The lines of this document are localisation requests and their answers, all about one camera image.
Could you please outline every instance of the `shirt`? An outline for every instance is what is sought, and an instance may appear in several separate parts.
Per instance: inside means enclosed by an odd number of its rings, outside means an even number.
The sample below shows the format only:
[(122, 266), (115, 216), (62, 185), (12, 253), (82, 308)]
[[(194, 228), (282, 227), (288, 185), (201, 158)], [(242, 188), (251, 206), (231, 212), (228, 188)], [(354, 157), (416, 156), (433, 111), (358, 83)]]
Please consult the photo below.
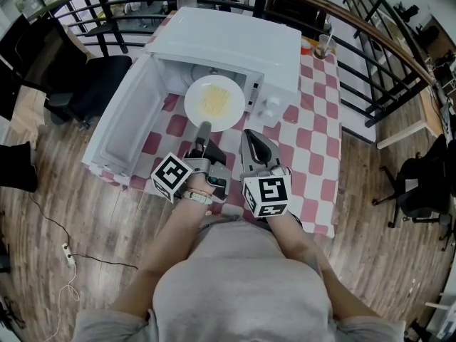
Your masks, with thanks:
[(405, 324), (335, 323), (321, 277), (286, 259), (271, 232), (244, 220), (200, 232), (186, 261), (159, 281), (150, 319), (82, 311), (74, 341), (403, 341)]

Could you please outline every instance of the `hand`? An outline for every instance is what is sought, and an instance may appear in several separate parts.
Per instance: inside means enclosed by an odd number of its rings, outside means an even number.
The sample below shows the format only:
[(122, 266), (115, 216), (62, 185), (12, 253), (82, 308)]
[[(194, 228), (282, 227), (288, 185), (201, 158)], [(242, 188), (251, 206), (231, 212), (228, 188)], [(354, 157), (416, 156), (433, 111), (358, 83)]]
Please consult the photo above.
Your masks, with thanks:
[(215, 191), (215, 188), (207, 183), (206, 175), (202, 172), (193, 174), (188, 178), (187, 188), (207, 192), (211, 195)]

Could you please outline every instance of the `black and white cube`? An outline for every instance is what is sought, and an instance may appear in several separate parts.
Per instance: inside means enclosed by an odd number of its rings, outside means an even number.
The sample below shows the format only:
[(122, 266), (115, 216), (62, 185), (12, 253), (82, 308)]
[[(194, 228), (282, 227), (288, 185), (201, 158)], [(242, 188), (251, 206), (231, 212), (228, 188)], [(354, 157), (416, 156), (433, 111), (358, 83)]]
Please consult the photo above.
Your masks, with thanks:
[(242, 194), (254, 217), (282, 215), (291, 199), (291, 176), (246, 177)]
[(169, 153), (151, 174), (155, 189), (170, 202), (193, 169), (173, 153)]

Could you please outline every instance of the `microwave control knob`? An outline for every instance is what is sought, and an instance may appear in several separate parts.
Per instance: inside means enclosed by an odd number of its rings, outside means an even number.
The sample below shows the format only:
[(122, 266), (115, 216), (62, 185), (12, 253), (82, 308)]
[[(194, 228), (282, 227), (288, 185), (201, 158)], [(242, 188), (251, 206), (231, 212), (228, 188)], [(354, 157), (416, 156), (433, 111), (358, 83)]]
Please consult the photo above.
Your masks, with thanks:
[(274, 117), (274, 113), (272, 110), (263, 110), (260, 114), (259, 117), (261, 119), (272, 119)]
[(266, 100), (266, 107), (267, 107), (268, 109), (272, 109), (272, 110), (278, 109), (279, 106), (280, 106), (279, 99), (278, 99), (278, 98), (275, 98), (274, 96), (271, 97), (271, 98), (268, 98), (268, 99)]

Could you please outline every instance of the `power outlet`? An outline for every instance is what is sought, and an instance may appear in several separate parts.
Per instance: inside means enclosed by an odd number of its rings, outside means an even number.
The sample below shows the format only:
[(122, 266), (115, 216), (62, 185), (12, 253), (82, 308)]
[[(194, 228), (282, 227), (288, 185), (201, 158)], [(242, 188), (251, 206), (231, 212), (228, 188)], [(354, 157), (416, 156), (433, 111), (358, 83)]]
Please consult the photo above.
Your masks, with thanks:
[(65, 254), (66, 261), (71, 265), (75, 266), (76, 261), (73, 257), (73, 254), (71, 253), (70, 246), (68, 246), (66, 243), (62, 244), (62, 250), (63, 253)]

